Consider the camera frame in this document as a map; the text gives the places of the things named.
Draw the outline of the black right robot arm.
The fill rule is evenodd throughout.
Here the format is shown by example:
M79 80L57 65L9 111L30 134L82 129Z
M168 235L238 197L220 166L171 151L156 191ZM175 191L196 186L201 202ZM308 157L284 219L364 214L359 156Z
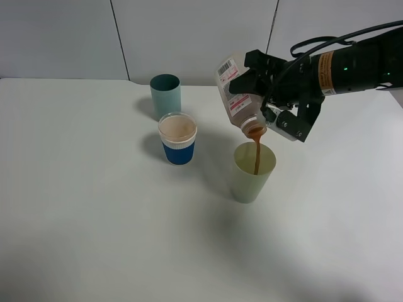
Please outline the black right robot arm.
M402 87L402 28L342 45L313 56L298 53L293 61L250 51L244 58L247 70L231 80L229 91L257 95L279 109L291 109L321 103L335 94Z

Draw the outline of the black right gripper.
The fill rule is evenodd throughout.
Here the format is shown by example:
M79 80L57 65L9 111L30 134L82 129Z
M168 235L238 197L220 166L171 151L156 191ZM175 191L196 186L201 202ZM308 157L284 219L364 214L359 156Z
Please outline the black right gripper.
M279 109L292 109L303 103L321 104L324 95L319 87L319 56L307 57L294 65L273 88L274 72L279 72L286 60L267 55L260 50L247 52L244 66L250 68L231 80L231 94L252 94L265 97Z

